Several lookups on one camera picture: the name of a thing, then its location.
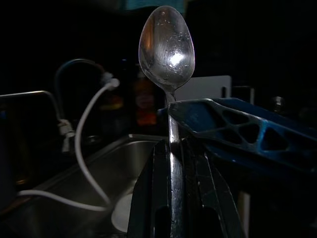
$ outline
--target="white cord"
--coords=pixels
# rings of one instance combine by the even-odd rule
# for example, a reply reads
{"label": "white cord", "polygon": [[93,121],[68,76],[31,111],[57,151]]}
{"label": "white cord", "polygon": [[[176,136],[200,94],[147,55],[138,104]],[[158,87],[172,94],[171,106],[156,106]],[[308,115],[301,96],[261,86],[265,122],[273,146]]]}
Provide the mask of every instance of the white cord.
{"label": "white cord", "polygon": [[[91,108],[94,106],[97,99],[104,93],[104,91],[112,90],[113,88],[115,88],[117,86],[119,86],[119,80],[117,80],[116,78],[109,79],[108,83],[106,83],[105,86],[102,87],[94,95],[94,97],[90,100],[88,106],[86,107],[84,113],[82,114],[82,116],[79,120],[77,130],[76,130],[76,135],[75,135],[75,152],[76,152],[76,158],[77,158],[77,162],[79,164],[79,167],[80,167],[81,171],[83,172],[84,176],[86,177],[86,179],[88,180],[88,182],[91,184],[91,186],[100,195],[100,197],[105,201],[106,205],[109,205],[111,203],[109,197],[105,194],[105,192],[102,190],[102,188],[99,186],[99,184],[95,181],[95,179],[90,174],[90,172],[85,164],[85,161],[84,161],[84,158],[83,158],[83,155],[81,152],[81,132],[83,130],[87,116],[89,115],[89,112],[90,112]],[[87,205],[87,204],[83,204],[80,202],[75,202],[75,201],[63,198],[61,196],[58,196],[56,194],[46,192],[46,191],[41,191],[41,190],[23,190],[23,191],[18,192],[17,195],[18,196],[34,196],[34,195],[35,196],[43,196],[43,197],[47,197],[47,198],[59,201],[61,203],[65,203],[65,204],[70,205],[70,206],[83,208],[83,209],[87,209],[87,210],[91,210],[91,211],[102,212],[102,211],[106,210],[105,207],[92,206],[92,205]]]}
{"label": "white cord", "polygon": [[91,110],[91,108],[93,107],[93,105],[95,104],[95,102],[97,101],[97,99],[100,97],[100,95],[102,93],[104,93],[105,90],[109,89],[112,87],[111,83],[107,83],[104,87],[102,87],[94,96],[93,98],[90,100],[88,106],[86,107],[83,115],[81,116],[77,129],[76,129],[76,135],[75,135],[75,152],[76,152],[76,158],[77,158],[77,162],[79,164],[79,167],[81,169],[81,171],[83,172],[84,176],[86,177],[86,179],[88,180],[88,182],[91,184],[91,186],[95,189],[95,191],[100,195],[100,197],[105,201],[106,204],[110,204],[110,199],[109,197],[105,194],[105,192],[102,190],[102,188],[99,186],[99,184],[95,181],[95,179],[93,178],[93,176],[90,174],[90,172],[87,169],[87,166],[85,164],[82,152],[81,152],[81,132],[83,130],[84,127],[84,123],[85,120]]}
{"label": "white cord", "polygon": [[18,192],[17,194],[18,196],[43,196],[43,197],[47,197],[53,200],[56,200],[58,202],[61,203],[65,203],[67,205],[73,206],[73,207],[79,207],[79,208],[83,208],[86,210],[91,210],[91,211],[96,211],[96,212],[103,212],[106,210],[105,207],[99,207],[99,206],[92,206],[92,205],[87,205],[87,204],[83,204],[80,202],[75,202],[66,198],[63,198],[61,196],[58,196],[56,194],[50,193],[50,192],[46,192],[46,191],[41,191],[41,190],[23,190]]}

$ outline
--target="stainless steel sink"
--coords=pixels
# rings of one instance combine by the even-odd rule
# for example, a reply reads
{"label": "stainless steel sink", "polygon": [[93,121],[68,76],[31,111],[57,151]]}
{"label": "stainless steel sink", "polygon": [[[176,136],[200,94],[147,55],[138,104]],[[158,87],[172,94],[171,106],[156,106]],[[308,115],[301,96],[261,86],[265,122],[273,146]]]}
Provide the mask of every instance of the stainless steel sink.
{"label": "stainless steel sink", "polygon": [[[162,139],[164,137],[128,135],[87,159],[90,172],[113,205],[121,196],[132,192],[153,146]],[[104,205],[77,165],[35,189],[86,204]],[[124,237],[111,224],[112,209],[93,212],[37,197],[18,208],[5,222],[23,238]]]}

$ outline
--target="white cutting board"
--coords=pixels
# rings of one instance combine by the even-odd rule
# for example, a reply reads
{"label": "white cutting board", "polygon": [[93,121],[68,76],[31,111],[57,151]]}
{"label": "white cutting board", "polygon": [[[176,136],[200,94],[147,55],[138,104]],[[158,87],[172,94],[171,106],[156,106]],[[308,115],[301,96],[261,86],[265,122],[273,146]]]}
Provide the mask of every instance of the white cutting board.
{"label": "white cutting board", "polygon": [[186,84],[175,91],[177,101],[221,97],[229,98],[230,96],[231,77],[229,75],[191,78]]}

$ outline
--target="spoon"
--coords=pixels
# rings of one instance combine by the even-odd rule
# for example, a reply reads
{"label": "spoon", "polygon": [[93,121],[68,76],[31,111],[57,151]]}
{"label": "spoon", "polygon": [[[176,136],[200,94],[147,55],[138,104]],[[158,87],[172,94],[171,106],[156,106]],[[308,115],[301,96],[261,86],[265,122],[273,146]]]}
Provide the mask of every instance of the spoon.
{"label": "spoon", "polygon": [[[139,43],[139,63],[144,74],[166,94],[167,107],[174,92],[192,76],[193,42],[182,15],[170,6],[155,9],[146,21]],[[171,237],[184,237],[184,182],[177,122],[168,117],[171,185]]]}

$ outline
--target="cable connector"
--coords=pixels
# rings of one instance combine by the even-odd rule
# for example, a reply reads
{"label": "cable connector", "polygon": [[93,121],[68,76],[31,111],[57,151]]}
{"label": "cable connector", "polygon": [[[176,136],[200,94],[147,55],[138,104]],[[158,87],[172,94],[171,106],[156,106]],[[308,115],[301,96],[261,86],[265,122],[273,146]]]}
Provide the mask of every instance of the cable connector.
{"label": "cable connector", "polygon": [[75,131],[71,123],[66,119],[60,119],[58,124],[59,133],[60,135],[64,136],[64,143],[62,147],[62,152],[69,152],[70,151],[70,143],[69,139],[75,136]]}
{"label": "cable connector", "polygon": [[110,84],[110,87],[108,88],[109,91],[114,90],[120,85],[120,81],[117,78],[113,78],[112,73],[105,72],[101,78],[101,84],[105,86],[107,83]]}

